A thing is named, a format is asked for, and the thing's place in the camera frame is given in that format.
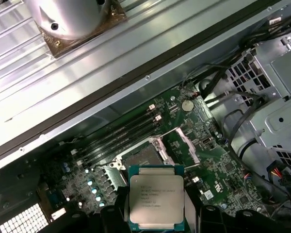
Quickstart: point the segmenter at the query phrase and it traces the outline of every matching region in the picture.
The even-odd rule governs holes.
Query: cpu processor
[[[137,230],[184,230],[184,167],[129,168],[129,224]]]

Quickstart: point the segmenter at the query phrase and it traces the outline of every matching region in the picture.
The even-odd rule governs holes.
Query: black cable
[[[229,68],[232,64],[234,64],[242,57],[242,51],[243,51],[242,49],[236,50],[230,58],[223,61],[220,65]],[[225,72],[228,70],[228,68],[222,68],[214,75],[211,82],[206,86],[206,88],[201,93],[203,99],[205,99],[211,92],[213,92],[214,88],[219,83],[219,81],[226,75]]]
[[[227,115],[222,119],[221,130],[222,130],[222,135],[223,135],[224,138],[227,138],[227,136],[226,136],[226,132],[225,132],[225,129],[224,129],[224,125],[225,125],[226,119],[229,118],[231,115],[234,115],[234,114],[237,113],[237,112],[240,112],[240,113],[243,115],[242,110],[240,110],[240,109],[236,109],[236,110],[230,112],[229,114],[227,114]]]
[[[213,92],[219,81],[226,75],[226,71],[229,67],[242,57],[243,51],[254,46],[258,42],[274,39],[288,33],[291,33],[291,17],[288,17],[273,25],[261,27],[260,29],[255,30],[252,34],[245,36],[239,43],[240,48],[234,53],[232,58],[228,58],[222,63],[215,65],[215,68],[219,69],[216,71],[217,73],[211,82],[203,91],[201,91],[202,98],[205,99],[211,92]]]
[[[251,147],[253,144],[258,143],[258,141],[256,139],[251,140],[250,142],[248,142],[243,149],[241,150],[241,152],[239,153],[239,158],[242,160],[243,159],[243,155],[245,154],[246,150]]]
[[[274,187],[275,189],[277,189],[278,191],[284,193],[288,198],[290,198],[289,194],[287,192],[285,192],[284,190],[282,190],[281,188],[279,188],[278,186],[274,185],[273,183],[271,183],[270,181],[264,179],[263,177],[261,177],[259,174],[257,174],[255,171],[253,171],[246,163],[244,163],[237,155],[237,153],[235,152],[234,148],[232,147],[232,141],[238,131],[238,129],[241,127],[241,125],[261,106],[262,102],[261,99],[255,99],[253,105],[243,114],[243,116],[236,122],[235,126],[232,129],[232,132],[230,134],[230,137],[228,138],[228,144],[227,144],[227,148],[229,150],[229,154],[230,156],[239,164],[241,164],[246,170],[249,171],[249,173],[252,176],[255,176],[257,178],[259,178],[260,180],[264,181],[265,183],[267,183],[268,185]]]
[[[249,97],[249,98],[256,98],[258,97],[258,95],[256,94],[252,94],[252,93],[247,93],[247,92],[241,92],[241,91],[229,91],[227,94],[226,93],[222,93],[210,100],[205,101],[206,104],[208,103],[212,103],[215,102],[217,100],[221,100],[221,99],[225,99],[227,96],[232,96],[232,95],[241,95],[241,96],[245,96],[245,97]]]

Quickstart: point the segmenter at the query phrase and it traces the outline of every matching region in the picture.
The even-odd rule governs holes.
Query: integrated circuit
[[[233,168],[234,168],[232,163],[225,164],[224,167],[225,167],[227,172],[233,170]]]
[[[239,198],[239,201],[241,202],[242,205],[245,205],[249,202],[249,199],[248,199],[248,197],[243,196],[243,197]]]

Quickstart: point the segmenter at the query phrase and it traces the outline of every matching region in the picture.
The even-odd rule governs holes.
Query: green circuit board
[[[150,106],[155,106],[155,109],[149,110]],[[176,128],[180,128],[194,145],[199,165],[195,166],[189,145],[175,131]],[[63,196],[82,199],[85,211],[90,213],[99,206],[99,202],[95,201],[97,194],[102,196],[106,204],[113,204],[114,193],[110,186],[116,190],[118,186],[125,185],[120,172],[106,164],[121,153],[124,153],[123,164],[128,166],[161,162],[151,143],[135,146],[149,137],[160,135],[163,135],[162,142],[168,155],[176,164],[193,166],[186,170],[186,182],[195,180],[200,190],[197,195],[205,204],[219,206],[232,216],[240,209],[253,209],[267,214],[264,206],[246,195],[243,169],[229,156],[225,140],[204,100],[179,86],[96,131],[91,135],[90,145],[61,159],[69,164],[72,171],[65,172],[61,166],[55,175],[53,167],[56,165],[53,165],[48,166],[50,171],[46,173],[50,177],[59,177],[59,181],[54,183],[57,189],[62,190]],[[93,180],[94,184],[87,185],[88,180]],[[99,187],[97,194],[91,193],[93,186]],[[251,196],[259,199],[258,191],[250,181],[248,187]]]

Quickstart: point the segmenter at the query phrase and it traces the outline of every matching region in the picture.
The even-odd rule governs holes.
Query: motherboard
[[[69,201],[87,214],[113,204],[127,185],[131,165],[183,165],[186,184],[198,187],[205,204],[229,215],[240,209],[266,214],[260,195],[228,154],[226,140],[204,100],[176,86],[90,135],[89,145],[43,164],[54,209]]]

